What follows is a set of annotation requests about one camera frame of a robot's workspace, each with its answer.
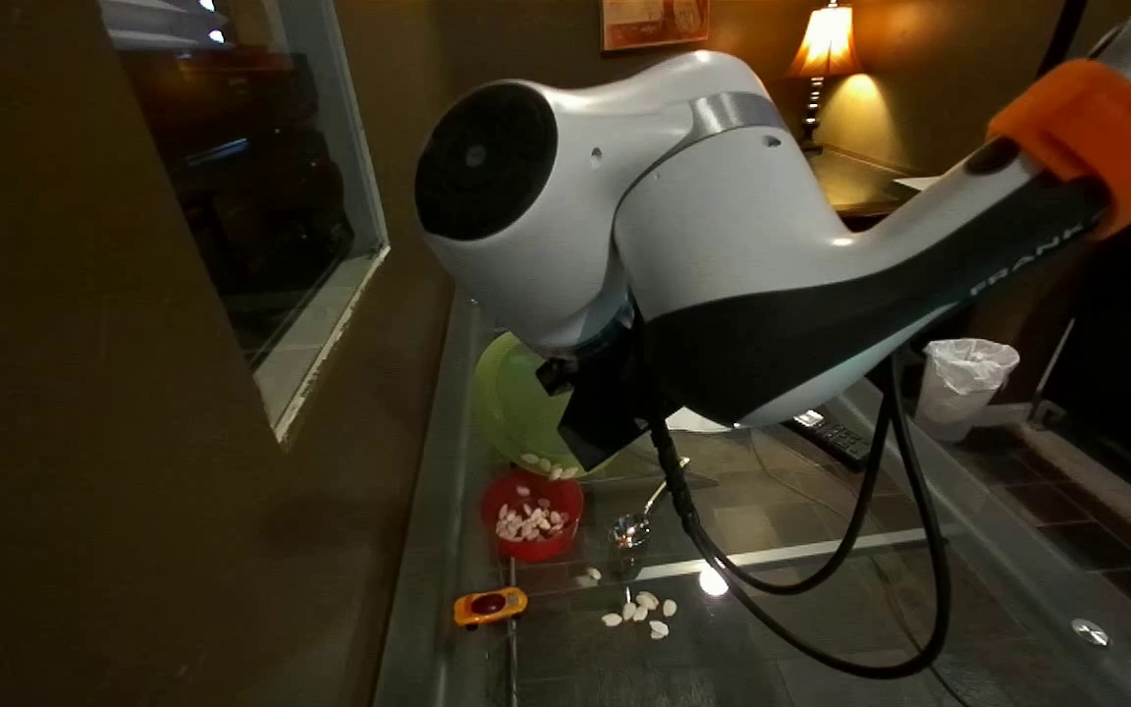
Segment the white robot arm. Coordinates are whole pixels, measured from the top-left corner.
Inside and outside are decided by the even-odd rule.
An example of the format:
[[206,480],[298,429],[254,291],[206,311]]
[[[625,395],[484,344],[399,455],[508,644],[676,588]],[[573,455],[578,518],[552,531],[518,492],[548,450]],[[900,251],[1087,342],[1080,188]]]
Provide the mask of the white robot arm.
[[416,221],[455,288],[542,352],[578,465],[678,410],[782,423],[945,311],[1131,222],[1131,14],[865,232],[726,50],[585,89],[468,89],[416,160]]

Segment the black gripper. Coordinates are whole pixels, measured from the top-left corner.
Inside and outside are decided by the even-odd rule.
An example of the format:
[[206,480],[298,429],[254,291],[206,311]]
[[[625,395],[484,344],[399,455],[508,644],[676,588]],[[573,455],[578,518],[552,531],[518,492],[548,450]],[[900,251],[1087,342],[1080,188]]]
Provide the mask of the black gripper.
[[672,414],[672,395],[653,380],[633,326],[610,326],[581,349],[548,352],[532,377],[548,395],[564,395],[556,437],[585,471]]

